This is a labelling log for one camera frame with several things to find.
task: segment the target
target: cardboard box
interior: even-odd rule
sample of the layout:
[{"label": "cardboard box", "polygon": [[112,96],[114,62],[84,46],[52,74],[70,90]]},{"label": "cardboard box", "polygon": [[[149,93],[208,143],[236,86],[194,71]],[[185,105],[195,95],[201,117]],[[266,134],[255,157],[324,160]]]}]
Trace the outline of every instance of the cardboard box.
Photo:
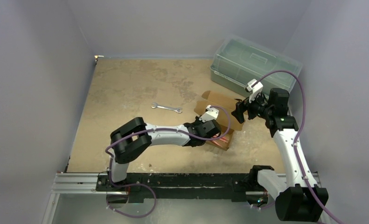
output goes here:
[{"label": "cardboard box", "polygon": [[[205,109],[208,105],[216,105],[223,107],[228,114],[230,115],[231,125],[230,130],[228,131],[228,134],[225,136],[227,139],[227,142],[224,142],[223,140],[216,140],[214,143],[212,141],[206,141],[206,144],[213,145],[217,148],[220,148],[222,150],[227,151],[227,149],[230,147],[230,144],[232,142],[232,136],[234,131],[241,131],[243,124],[240,124],[237,119],[231,115],[231,112],[235,110],[235,104],[238,102],[236,99],[232,99],[230,97],[227,97],[221,93],[215,92],[215,91],[206,91],[202,94],[202,98],[205,100],[199,100],[197,101],[197,105],[194,109],[194,112],[196,112],[198,115],[202,115],[205,113]],[[227,130],[228,126],[228,118],[227,115],[225,115],[224,111],[219,109],[219,116],[216,120],[221,129],[222,133],[224,133]]]}]

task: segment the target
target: plastic storage container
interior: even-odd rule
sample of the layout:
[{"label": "plastic storage container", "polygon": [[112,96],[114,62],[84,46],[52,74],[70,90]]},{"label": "plastic storage container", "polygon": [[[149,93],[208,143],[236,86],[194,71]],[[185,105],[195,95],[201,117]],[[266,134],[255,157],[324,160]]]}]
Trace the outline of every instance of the plastic storage container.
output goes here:
[{"label": "plastic storage container", "polygon": [[[212,81],[247,97],[249,94],[244,88],[250,80],[260,79],[274,70],[288,70],[298,76],[301,68],[302,64],[298,61],[231,35],[217,50],[210,70]],[[282,88],[290,92],[295,82],[295,78],[283,72],[272,74],[261,81],[265,95],[269,95],[271,88]]]}]

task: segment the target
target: metal extrusion frame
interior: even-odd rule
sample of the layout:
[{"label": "metal extrusion frame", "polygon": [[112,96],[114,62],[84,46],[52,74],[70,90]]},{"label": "metal extrusion frame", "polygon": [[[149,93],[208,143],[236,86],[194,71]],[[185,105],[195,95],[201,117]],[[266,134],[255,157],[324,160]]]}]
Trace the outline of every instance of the metal extrusion frame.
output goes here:
[{"label": "metal extrusion frame", "polygon": [[[51,189],[51,195],[44,213],[42,224],[52,224],[56,206],[61,194],[104,194],[104,195],[126,195],[125,191],[95,191],[98,175],[106,175],[106,173],[58,173],[55,176],[54,183]],[[278,174],[278,177],[286,182],[285,174]],[[321,187],[318,174],[313,174],[313,177]],[[262,195],[262,191],[248,191],[246,195]],[[321,221],[326,224],[331,224],[330,217],[323,212]]]}]

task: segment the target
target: black mounting plate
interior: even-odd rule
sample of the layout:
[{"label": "black mounting plate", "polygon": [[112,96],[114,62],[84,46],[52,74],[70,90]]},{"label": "black mounting plate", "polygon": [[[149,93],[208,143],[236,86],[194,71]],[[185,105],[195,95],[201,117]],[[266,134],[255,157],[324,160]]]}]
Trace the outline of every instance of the black mounting plate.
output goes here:
[{"label": "black mounting plate", "polygon": [[[244,182],[249,174],[160,174],[128,173],[127,178],[117,185],[142,183],[153,189],[157,198],[168,199],[230,199],[246,202],[246,191],[264,191],[260,186]],[[98,176],[96,191],[125,191],[110,184],[106,174]],[[141,186],[130,188],[129,203],[142,203],[153,198],[152,193]]]}]

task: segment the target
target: wrench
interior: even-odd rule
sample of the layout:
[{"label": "wrench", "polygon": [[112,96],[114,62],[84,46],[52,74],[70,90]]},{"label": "wrench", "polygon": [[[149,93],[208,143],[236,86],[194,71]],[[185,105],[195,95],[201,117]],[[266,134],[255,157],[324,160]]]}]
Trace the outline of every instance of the wrench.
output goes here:
[{"label": "wrench", "polygon": [[181,107],[178,107],[178,108],[174,108],[174,107],[170,107],[170,106],[161,106],[161,105],[158,105],[157,103],[151,103],[152,106],[151,108],[162,108],[162,109],[167,109],[167,110],[170,110],[170,111],[175,111],[176,113],[181,113],[182,111],[182,108]]}]

